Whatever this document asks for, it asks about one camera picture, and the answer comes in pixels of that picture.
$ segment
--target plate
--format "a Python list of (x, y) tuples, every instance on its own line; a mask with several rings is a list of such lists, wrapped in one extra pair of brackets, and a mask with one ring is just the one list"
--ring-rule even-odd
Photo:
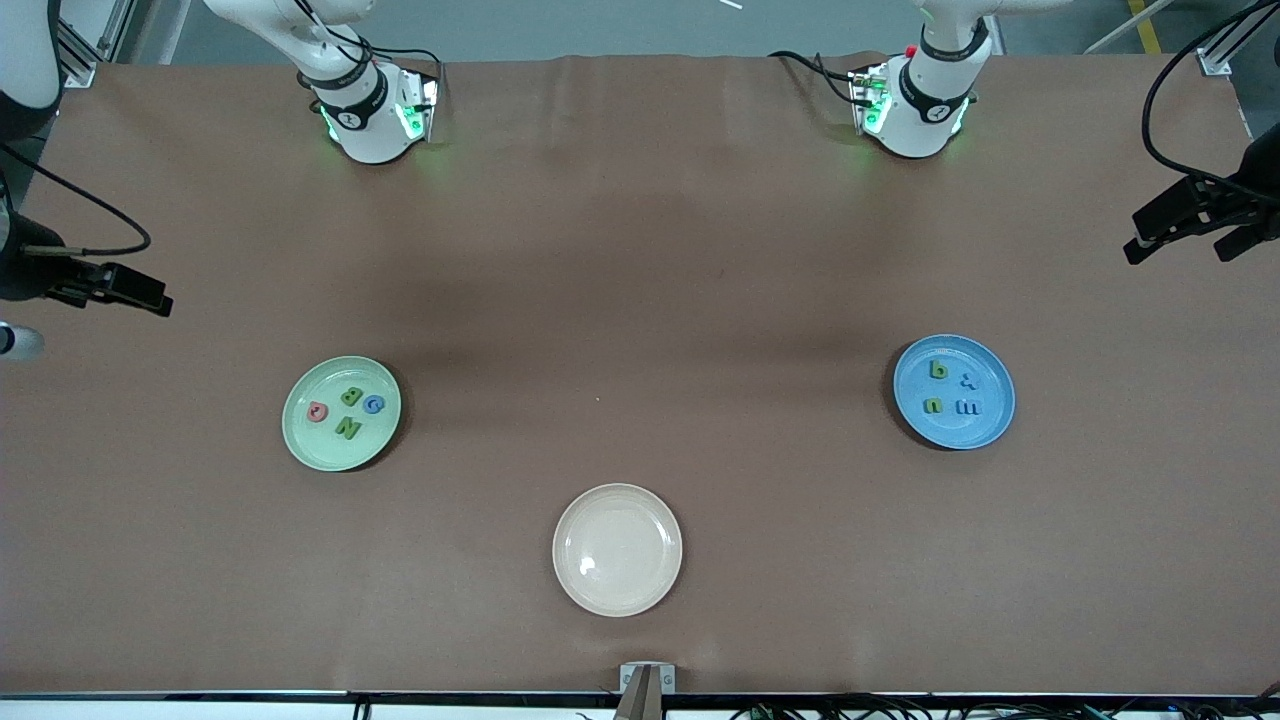
[(893, 370), (893, 397), (915, 432), (951, 450), (991, 445), (1014, 420), (1014, 379), (1005, 364), (957, 334), (908, 347)]
[(593, 488), (556, 525), (552, 564), (573, 602), (605, 618), (639, 615), (676, 583), (685, 555), (676, 516), (625, 483)]
[(348, 355), (311, 368), (280, 414), (289, 452), (307, 468), (338, 473), (374, 459), (396, 434), (401, 393), (390, 370)]

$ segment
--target blue plate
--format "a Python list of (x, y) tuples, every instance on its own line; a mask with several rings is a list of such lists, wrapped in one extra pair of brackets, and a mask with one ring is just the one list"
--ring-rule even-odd
[(893, 370), (893, 397), (915, 432), (951, 450), (989, 445), (1014, 420), (1014, 379), (1005, 364), (957, 334), (908, 347)]

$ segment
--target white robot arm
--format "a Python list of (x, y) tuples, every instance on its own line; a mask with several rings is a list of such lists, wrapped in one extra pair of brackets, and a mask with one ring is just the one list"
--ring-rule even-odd
[(347, 23), (374, 0), (205, 0), (298, 67), (329, 136), (360, 163), (387, 163), (430, 133), (436, 82), (379, 60)]
[(969, 92), (991, 58), (986, 15), (1039, 13), (1071, 0), (909, 0), (924, 14), (919, 49), (869, 68), (855, 83), (858, 127), (890, 151), (927, 158), (960, 131)]

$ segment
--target green plate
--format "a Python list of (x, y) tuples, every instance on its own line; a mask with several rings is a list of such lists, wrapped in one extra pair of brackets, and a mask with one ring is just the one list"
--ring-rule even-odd
[(376, 360), (348, 355), (302, 375), (284, 401), (280, 429), (298, 461), (338, 473), (381, 452), (399, 415), (399, 386), (390, 372)]

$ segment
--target table surface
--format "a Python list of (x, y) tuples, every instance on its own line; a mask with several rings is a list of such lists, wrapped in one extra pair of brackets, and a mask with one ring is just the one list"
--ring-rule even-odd
[[(1280, 662), (1280, 264), (1129, 215), (1161, 58), (997, 58), (938, 158), (892, 158), (776, 60), (460, 64), (436, 143), (360, 167), (285, 68), (104, 67), (45, 161), (156, 237), (174, 314), (4, 307), (0, 689), (1256, 692)], [(1190, 68), (1166, 151), (1229, 172)], [(69, 243), (127, 228), (38, 181)], [(933, 450), (886, 379), (955, 332), (1012, 428)], [(293, 460), (326, 357), (387, 363), (375, 465)], [(582, 491), (680, 519), (671, 594), (589, 615), (552, 574)]]

